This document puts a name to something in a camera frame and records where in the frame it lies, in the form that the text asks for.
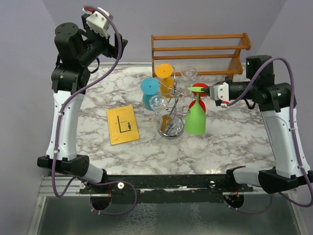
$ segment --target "screw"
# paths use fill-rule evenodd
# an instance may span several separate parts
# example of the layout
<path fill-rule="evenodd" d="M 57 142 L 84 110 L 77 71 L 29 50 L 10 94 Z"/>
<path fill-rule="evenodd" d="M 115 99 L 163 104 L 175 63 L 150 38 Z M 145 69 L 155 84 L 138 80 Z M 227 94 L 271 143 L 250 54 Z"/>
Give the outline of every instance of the screw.
<path fill-rule="evenodd" d="M 210 181 L 210 188 L 215 188 L 215 182 L 214 181 Z"/>

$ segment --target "blue cup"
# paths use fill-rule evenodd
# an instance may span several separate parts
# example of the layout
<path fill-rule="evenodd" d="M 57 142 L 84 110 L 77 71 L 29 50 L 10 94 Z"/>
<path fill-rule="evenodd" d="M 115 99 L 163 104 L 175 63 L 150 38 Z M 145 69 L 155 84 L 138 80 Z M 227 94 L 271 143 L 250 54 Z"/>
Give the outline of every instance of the blue cup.
<path fill-rule="evenodd" d="M 150 99 L 151 99 L 151 97 L 153 97 L 155 95 L 157 95 L 157 93 L 155 93 L 155 94 L 143 94 L 143 96 L 142 96 L 142 104 L 143 104 L 143 107 L 145 109 L 153 111 L 153 109 L 150 106 Z"/>
<path fill-rule="evenodd" d="M 160 85 L 155 78 L 148 77 L 141 82 L 140 88 L 145 94 L 154 95 L 158 92 Z"/>

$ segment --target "wooden rack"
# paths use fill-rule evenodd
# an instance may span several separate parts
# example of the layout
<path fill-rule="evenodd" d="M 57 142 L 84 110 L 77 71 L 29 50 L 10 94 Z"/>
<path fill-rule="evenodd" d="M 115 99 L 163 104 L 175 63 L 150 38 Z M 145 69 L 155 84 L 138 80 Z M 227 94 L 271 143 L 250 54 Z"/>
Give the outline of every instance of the wooden rack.
<path fill-rule="evenodd" d="M 230 46 L 201 46 L 201 47 L 175 47 L 176 42 L 181 40 L 220 40 L 222 39 L 238 39 L 236 45 Z M 155 41 L 172 40 L 173 46 L 156 47 Z M 154 36 L 151 35 L 152 47 L 152 74 L 156 76 L 155 69 L 159 64 L 169 63 L 176 68 L 176 75 L 180 75 L 180 68 L 184 66 L 193 66 L 198 70 L 200 75 L 216 75 L 222 74 L 233 78 L 235 74 L 242 74 L 243 68 L 240 62 L 240 52 L 242 49 L 250 50 L 251 42 L 246 33 L 243 34 L 221 34 L 221 35 L 180 35 L 180 36 Z M 207 51 L 219 51 L 219 53 L 207 54 Z M 223 53 L 223 50 L 232 50 L 233 53 Z M 201 54 L 195 55 L 168 55 L 171 51 L 201 51 Z"/>

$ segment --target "wooden shelf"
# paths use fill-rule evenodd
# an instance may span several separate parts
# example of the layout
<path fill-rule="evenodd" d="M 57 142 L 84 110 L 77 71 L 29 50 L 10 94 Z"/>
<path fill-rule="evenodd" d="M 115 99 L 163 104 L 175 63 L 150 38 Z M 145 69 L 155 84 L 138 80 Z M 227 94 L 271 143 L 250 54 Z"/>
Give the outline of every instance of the wooden shelf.
<path fill-rule="evenodd" d="M 222 40 L 222 39 L 238 39 L 238 43 L 236 45 L 226 45 L 226 46 L 201 46 L 201 47 L 176 47 L 175 40 Z M 173 41 L 172 47 L 156 47 L 155 41 Z M 151 51 L 152 51 L 152 74 L 155 76 L 155 61 L 166 61 L 175 62 L 175 64 L 180 65 L 177 61 L 183 61 L 185 59 L 191 60 L 188 61 L 190 66 L 194 66 L 195 68 L 203 68 L 203 62 L 199 62 L 200 59 L 203 59 L 204 63 L 209 63 L 208 59 L 225 59 L 229 58 L 230 62 L 228 64 L 228 70 L 198 70 L 198 74 L 200 75 L 216 75 L 216 74 L 225 74 L 233 78 L 235 74 L 242 74 L 243 68 L 240 63 L 240 52 L 242 49 L 250 50 L 251 42 L 246 33 L 243 34 L 218 34 L 218 35 L 173 35 L 173 36 L 151 36 Z M 201 55 L 158 55 L 155 56 L 155 52 L 171 52 L 171 51 L 219 51 L 218 54 L 201 54 Z M 228 50 L 228 53 L 223 54 L 223 50 Z M 234 50 L 233 54 L 229 54 L 229 50 Z"/>

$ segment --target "red cup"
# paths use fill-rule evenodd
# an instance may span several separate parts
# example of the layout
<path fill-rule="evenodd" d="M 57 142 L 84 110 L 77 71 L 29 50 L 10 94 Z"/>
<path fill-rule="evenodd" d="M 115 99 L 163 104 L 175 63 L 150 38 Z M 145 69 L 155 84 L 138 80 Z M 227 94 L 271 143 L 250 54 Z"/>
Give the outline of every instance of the red cup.
<path fill-rule="evenodd" d="M 193 87 L 209 87 L 208 85 L 204 84 L 204 83 L 196 83 L 194 85 L 192 85 Z M 205 93 L 203 92 L 199 92 L 199 97 L 205 97 L 207 96 Z"/>
<path fill-rule="evenodd" d="M 194 106 L 195 103 L 196 103 L 196 100 L 192 101 L 192 102 L 189 104 L 189 109 L 191 109 L 191 107 Z M 204 111 L 204 113 L 205 113 L 206 108 L 205 108 L 204 102 L 199 99 L 199 104 L 200 104 L 201 108 L 203 109 L 203 111 Z"/>

